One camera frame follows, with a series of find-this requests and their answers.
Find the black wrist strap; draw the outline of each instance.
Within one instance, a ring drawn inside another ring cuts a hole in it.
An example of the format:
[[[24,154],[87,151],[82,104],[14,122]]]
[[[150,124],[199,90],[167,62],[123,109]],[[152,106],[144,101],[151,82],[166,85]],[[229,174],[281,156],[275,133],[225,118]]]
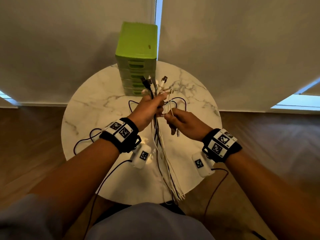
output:
[[[202,151],[216,163],[224,163],[226,159],[242,149],[237,138],[225,129],[213,129],[203,139]]]
[[[101,139],[112,142],[120,153],[131,152],[141,142],[137,126],[128,118],[110,123],[102,130]]]

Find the right hand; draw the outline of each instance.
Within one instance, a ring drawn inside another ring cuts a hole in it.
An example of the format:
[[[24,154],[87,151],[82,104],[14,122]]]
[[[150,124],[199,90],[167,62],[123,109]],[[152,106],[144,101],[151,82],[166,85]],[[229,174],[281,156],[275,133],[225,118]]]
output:
[[[177,108],[172,109],[164,118],[171,128],[171,134],[174,135],[176,129],[181,131],[186,137],[192,140],[202,141],[202,139],[213,129],[199,120],[193,113],[183,111]]]

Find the white marble surface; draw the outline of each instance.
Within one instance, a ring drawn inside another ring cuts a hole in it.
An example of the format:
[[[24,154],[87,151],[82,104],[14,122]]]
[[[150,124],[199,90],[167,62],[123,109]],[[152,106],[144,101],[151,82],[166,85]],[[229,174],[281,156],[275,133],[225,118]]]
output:
[[[156,79],[167,76],[166,87],[171,85],[174,97],[183,97],[187,101],[187,111],[194,113],[212,128],[222,128],[218,107],[204,85],[188,72],[165,62],[157,62]],[[93,128],[103,128],[111,121],[130,114],[128,101],[139,102],[141,97],[125,96],[117,65],[109,66],[91,76],[71,98],[62,120],[61,140],[66,159],[74,156],[74,145],[80,139],[88,138]],[[175,100],[178,108],[184,109],[184,102]],[[193,164],[191,155],[201,151],[203,144],[192,141],[184,135],[172,136],[164,118],[159,118],[166,154],[184,193],[197,186],[203,178]],[[139,135],[153,148],[146,166],[138,170],[130,163],[122,164],[106,180],[100,196],[118,203],[134,205],[141,202],[162,203],[171,200],[159,173],[155,147],[151,141],[150,125]],[[81,142],[76,152],[79,153],[90,145],[90,141]],[[120,162],[129,159],[131,153],[122,153],[112,169]]]

